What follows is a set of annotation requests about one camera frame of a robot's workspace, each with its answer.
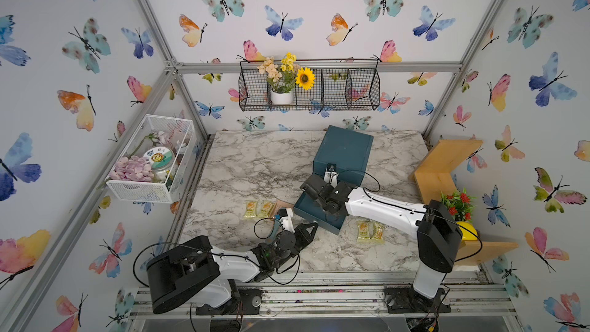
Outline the pink artificial flower bunch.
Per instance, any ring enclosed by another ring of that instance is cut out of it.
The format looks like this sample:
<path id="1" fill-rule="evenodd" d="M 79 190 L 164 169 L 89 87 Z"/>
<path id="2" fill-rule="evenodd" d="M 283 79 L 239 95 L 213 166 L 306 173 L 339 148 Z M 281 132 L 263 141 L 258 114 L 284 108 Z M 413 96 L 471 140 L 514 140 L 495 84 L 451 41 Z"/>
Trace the pink artificial flower bunch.
<path id="1" fill-rule="evenodd" d="M 135 155 L 120 158 L 109 173 L 115 181 L 152 182 L 154 176 L 150 161 Z"/>

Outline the teal handled brush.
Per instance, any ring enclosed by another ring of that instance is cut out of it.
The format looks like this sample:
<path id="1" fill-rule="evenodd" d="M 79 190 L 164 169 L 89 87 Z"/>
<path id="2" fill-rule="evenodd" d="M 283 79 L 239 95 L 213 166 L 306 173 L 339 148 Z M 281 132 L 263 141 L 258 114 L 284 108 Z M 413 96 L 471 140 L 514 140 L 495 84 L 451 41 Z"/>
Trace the teal handled brush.
<path id="1" fill-rule="evenodd" d="M 280 232 L 280 230 L 282 229 L 282 224 L 281 224 L 281 220 L 280 217 L 278 215 L 276 215 L 273 218 L 273 230 L 270 233 L 270 237 L 268 238 L 269 241 L 273 241 L 276 236 L 278 235 L 278 233 Z"/>

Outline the wooden wall shelf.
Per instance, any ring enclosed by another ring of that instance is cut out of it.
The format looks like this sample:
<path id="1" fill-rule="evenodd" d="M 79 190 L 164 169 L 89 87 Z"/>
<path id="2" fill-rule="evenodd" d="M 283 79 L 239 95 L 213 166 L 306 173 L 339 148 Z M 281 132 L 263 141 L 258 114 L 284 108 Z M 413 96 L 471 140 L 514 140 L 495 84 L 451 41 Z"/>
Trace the wooden wall shelf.
<path id="1" fill-rule="evenodd" d="M 439 201 L 441 195 L 456 190 L 451 173 L 482 147 L 481 140 L 440 140 L 412 173 L 424 203 Z M 463 241 L 457 261 L 460 265 L 478 265 L 519 247 L 515 242 Z"/>

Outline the white mesh wall basket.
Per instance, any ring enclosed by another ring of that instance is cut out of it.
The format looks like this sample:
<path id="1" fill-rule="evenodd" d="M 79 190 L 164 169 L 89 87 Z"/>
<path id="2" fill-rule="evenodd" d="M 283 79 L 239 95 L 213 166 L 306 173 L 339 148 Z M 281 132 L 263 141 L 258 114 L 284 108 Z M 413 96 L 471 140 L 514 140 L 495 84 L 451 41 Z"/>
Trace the white mesh wall basket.
<path id="1" fill-rule="evenodd" d="M 193 121 L 146 115 L 107 174 L 106 186 L 122 201 L 170 204 L 195 142 Z"/>

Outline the dark teal drawer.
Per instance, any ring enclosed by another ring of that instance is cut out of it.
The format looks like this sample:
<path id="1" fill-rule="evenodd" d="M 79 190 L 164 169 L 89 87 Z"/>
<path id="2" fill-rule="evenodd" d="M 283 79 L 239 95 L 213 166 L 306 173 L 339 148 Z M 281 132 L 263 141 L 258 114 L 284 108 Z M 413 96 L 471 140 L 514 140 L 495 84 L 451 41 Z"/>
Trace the dark teal drawer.
<path id="1" fill-rule="evenodd" d="M 302 193 L 293 206 L 295 215 L 307 221 L 318 223 L 319 227 L 334 235 L 339 235 L 348 215 L 346 209 L 339 210 L 336 214 L 325 211 L 316 201 L 313 201 L 306 193 Z"/>

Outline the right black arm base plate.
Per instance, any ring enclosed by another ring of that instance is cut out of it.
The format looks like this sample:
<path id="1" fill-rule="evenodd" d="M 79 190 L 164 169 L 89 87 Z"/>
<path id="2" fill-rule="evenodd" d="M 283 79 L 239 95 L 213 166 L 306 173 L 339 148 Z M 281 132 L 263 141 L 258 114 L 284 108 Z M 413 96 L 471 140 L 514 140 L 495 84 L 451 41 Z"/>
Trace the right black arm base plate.
<path id="1" fill-rule="evenodd" d="M 422 296 L 412 286 L 388 287 L 384 289 L 384 303 L 389 314 L 428 314 L 451 312 L 451 307 L 444 304 L 444 288 L 439 288 L 433 299 Z"/>

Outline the round green label tin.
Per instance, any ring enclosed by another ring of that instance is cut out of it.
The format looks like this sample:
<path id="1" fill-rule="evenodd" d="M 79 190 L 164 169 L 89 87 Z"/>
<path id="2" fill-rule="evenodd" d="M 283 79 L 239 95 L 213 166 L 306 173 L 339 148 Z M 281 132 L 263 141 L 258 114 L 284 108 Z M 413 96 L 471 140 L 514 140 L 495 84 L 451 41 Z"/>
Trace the round green label tin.
<path id="1" fill-rule="evenodd" d="M 169 170 L 175 161 L 175 155 L 172 150 L 164 146 L 153 147 L 146 151 L 143 158 L 151 166 L 153 172 L 162 172 Z"/>

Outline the dark teal drawer cabinet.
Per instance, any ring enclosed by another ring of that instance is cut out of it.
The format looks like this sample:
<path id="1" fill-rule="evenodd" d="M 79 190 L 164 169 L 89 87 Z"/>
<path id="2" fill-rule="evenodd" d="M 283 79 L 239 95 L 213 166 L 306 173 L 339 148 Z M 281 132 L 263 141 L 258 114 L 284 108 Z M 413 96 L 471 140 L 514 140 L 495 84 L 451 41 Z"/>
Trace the dark teal drawer cabinet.
<path id="1" fill-rule="evenodd" d="M 339 180 L 361 186 L 373 136 L 345 128 L 329 126 L 313 160 L 313 173 L 325 175 L 329 164 L 336 165 Z"/>

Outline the yellow toy on shelf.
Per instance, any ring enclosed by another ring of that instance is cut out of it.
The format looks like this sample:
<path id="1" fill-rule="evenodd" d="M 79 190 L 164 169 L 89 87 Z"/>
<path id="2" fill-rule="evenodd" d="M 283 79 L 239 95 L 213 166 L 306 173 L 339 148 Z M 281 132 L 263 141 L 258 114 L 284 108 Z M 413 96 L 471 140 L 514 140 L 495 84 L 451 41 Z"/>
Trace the yellow toy on shelf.
<path id="1" fill-rule="evenodd" d="M 461 230 L 462 232 L 463 241 L 478 241 L 477 230 L 473 227 L 472 224 L 465 221 L 459 221 L 457 225 L 459 227 L 459 230 Z"/>

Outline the yellow cookie packet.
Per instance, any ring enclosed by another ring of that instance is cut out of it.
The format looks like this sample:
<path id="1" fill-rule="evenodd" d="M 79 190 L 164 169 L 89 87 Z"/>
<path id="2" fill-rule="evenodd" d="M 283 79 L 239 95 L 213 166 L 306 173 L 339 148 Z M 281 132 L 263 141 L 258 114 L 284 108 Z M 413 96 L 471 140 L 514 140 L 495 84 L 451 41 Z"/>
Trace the yellow cookie packet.
<path id="1" fill-rule="evenodd" d="M 263 201 L 258 212 L 258 218 L 270 218 L 273 213 L 275 203 L 272 201 Z"/>
<path id="2" fill-rule="evenodd" d="M 371 241 L 370 235 L 370 222 L 368 221 L 357 221 L 357 241 L 359 243 L 367 243 Z"/>
<path id="3" fill-rule="evenodd" d="M 373 235 L 371 237 L 371 241 L 373 241 L 376 244 L 384 244 L 385 243 L 385 239 L 384 239 L 384 230 L 385 230 L 385 226 L 377 221 L 373 221 Z"/>
<path id="4" fill-rule="evenodd" d="M 247 201 L 244 219 L 254 219 L 258 216 L 258 201 Z"/>

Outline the white pot yellow flowers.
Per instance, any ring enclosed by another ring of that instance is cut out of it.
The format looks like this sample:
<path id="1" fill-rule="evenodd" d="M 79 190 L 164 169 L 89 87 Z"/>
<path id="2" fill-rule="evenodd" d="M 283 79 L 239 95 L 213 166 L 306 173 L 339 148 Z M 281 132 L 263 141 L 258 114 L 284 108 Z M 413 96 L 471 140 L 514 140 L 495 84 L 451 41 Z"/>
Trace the white pot yellow flowers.
<path id="1" fill-rule="evenodd" d="M 316 84 L 316 73 L 299 65 L 296 55 L 290 52 L 279 63 L 273 58 L 265 58 L 258 66 L 258 72 L 266 78 L 272 105 L 291 105 L 295 100 L 295 89 L 307 92 Z"/>

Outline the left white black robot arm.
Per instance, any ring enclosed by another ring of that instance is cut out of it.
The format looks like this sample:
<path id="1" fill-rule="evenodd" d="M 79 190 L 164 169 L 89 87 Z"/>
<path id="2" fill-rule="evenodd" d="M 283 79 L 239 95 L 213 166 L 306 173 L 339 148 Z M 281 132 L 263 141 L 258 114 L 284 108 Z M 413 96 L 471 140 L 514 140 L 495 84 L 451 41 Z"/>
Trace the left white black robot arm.
<path id="1" fill-rule="evenodd" d="M 299 263 L 317 229 L 317 223 L 299 224 L 246 252 L 215 247 L 204 235 L 173 247 L 146 265 L 153 313 L 164 314 L 187 302 L 211 310 L 238 303 L 237 281 L 263 281 L 291 259 Z"/>

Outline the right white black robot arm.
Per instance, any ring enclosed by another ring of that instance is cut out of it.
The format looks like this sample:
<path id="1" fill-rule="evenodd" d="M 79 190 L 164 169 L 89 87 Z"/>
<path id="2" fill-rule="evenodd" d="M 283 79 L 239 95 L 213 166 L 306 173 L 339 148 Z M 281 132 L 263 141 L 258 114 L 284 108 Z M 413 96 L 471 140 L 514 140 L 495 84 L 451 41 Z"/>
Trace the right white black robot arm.
<path id="1" fill-rule="evenodd" d="M 419 267 L 412 290 L 433 300 L 449 273 L 452 272 L 462 231 L 446 206 L 439 201 L 411 204 L 371 194 L 367 189 L 342 181 L 336 186 L 312 174 L 301 190 L 320 208 L 330 214 L 341 211 L 354 217 L 377 221 L 407 234 L 417 242 Z"/>

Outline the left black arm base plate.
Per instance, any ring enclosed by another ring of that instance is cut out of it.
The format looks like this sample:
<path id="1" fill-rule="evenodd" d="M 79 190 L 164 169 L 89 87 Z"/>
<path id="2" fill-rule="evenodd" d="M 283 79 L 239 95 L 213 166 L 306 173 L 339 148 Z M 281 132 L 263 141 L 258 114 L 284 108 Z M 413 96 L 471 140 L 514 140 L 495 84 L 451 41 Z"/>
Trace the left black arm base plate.
<path id="1" fill-rule="evenodd" d="M 196 315 L 259 315 L 262 304 L 262 291 L 260 289 L 236 289 L 232 290 L 230 299 L 220 307 L 211 307 L 208 304 L 203 307 L 195 307 Z"/>

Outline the red flower green plant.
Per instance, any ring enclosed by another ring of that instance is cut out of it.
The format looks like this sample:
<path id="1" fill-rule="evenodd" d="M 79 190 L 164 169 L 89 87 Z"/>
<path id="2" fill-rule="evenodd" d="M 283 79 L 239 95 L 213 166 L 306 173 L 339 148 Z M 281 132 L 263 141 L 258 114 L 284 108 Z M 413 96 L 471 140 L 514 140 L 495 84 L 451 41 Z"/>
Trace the red flower green plant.
<path id="1" fill-rule="evenodd" d="M 455 221 L 472 221 L 475 198 L 467 195 L 466 190 L 455 190 L 452 194 L 442 193 L 441 199 Z"/>

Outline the pink wooden brush tray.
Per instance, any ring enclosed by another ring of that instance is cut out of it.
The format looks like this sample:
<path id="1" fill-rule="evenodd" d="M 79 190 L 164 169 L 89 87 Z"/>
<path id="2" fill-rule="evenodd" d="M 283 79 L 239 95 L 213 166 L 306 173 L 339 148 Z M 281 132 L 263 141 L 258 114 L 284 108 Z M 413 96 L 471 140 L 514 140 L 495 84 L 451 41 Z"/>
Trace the pink wooden brush tray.
<path id="1" fill-rule="evenodd" d="M 281 200 L 276 200 L 273 210 L 270 213 L 270 216 L 275 216 L 278 213 L 278 211 L 282 208 L 293 208 L 293 204 Z"/>

